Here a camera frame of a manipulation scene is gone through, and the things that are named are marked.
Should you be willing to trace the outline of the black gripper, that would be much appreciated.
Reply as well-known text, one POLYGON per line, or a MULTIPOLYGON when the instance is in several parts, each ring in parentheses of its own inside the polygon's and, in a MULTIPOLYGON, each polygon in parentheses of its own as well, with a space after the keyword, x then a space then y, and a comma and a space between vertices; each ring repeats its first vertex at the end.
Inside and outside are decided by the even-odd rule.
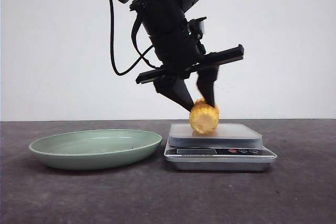
POLYGON ((242 60, 244 48, 237 47, 207 53, 200 39, 192 34, 149 35, 155 54, 162 65, 140 73, 136 83, 153 82, 157 93, 190 111, 194 106, 183 79, 198 73, 197 87, 208 105, 215 105, 214 82, 220 65, 242 60))

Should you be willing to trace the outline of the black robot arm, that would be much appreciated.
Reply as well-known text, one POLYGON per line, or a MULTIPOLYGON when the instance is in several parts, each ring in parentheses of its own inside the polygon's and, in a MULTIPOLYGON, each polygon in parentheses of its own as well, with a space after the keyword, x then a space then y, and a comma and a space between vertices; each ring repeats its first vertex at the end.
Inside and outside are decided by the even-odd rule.
POLYGON ((203 18, 187 20, 185 13, 199 0, 118 0, 130 3, 137 13, 131 39, 136 42, 140 27, 144 27, 151 41, 160 67, 138 75, 137 83, 152 82, 158 93, 190 111, 194 102, 185 85, 192 72, 198 73, 197 87, 205 102, 214 106, 214 82, 218 67, 241 60, 244 48, 207 53, 201 39, 204 35, 203 18))

